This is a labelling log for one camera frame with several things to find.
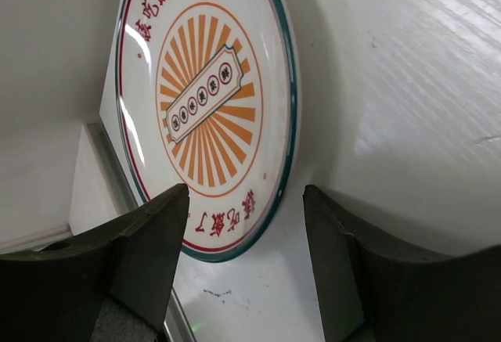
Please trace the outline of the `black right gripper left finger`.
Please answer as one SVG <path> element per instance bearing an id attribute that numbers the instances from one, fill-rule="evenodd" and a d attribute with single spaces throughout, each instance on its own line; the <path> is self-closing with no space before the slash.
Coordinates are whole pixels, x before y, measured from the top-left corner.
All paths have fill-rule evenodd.
<path id="1" fill-rule="evenodd" d="M 106 223 L 42 250 L 2 255 L 2 340 L 92 341 L 114 252 Z"/>

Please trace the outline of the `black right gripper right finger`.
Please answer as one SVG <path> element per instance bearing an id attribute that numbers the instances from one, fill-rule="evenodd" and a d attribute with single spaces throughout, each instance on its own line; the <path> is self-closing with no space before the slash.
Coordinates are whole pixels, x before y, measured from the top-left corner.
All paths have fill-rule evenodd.
<path id="1" fill-rule="evenodd" d="M 352 341 L 497 341 L 500 248 L 449 256 L 364 221 L 307 185 L 305 227 L 323 336 Z"/>

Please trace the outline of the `orange patterned plate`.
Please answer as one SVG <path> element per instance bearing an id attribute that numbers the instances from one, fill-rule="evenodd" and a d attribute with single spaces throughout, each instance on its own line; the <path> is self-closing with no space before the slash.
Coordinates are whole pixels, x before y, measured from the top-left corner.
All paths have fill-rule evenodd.
<path id="1" fill-rule="evenodd" d="M 121 0 L 114 88 L 138 201 L 189 189 L 182 250 L 230 261 L 279 210 L 298 140 L 285 0 Z"/>

